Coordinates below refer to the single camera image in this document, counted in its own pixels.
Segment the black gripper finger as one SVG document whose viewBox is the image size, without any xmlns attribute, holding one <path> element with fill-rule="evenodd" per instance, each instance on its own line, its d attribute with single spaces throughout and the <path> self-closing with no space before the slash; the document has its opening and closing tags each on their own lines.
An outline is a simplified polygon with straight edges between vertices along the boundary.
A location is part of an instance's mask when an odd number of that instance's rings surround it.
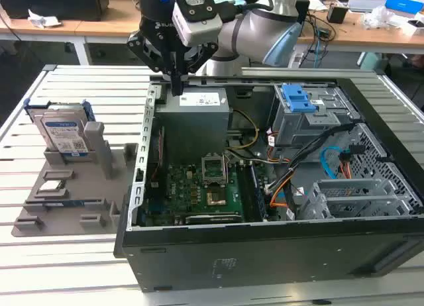
<svg viewBox="0 0 424 306">
<path fill-rule="evenodd" d="M 177 53 L 177 96 L 183 93 L 188 74 L 197 72 L 217 50 L 216 42 L 207 42 L 190 48 L 182 46 L 182 51 Z"/>
<path fill-rule="evenodd" d="M 127 46 L 153 72 L 161 72 L 164 79 L 170 82 L 172 95 L 178 96 L 176 64 L 163 33 L 154 32 L 145 36 L 141 32 L 134 32 L 129 36 Z"/>
</svg>

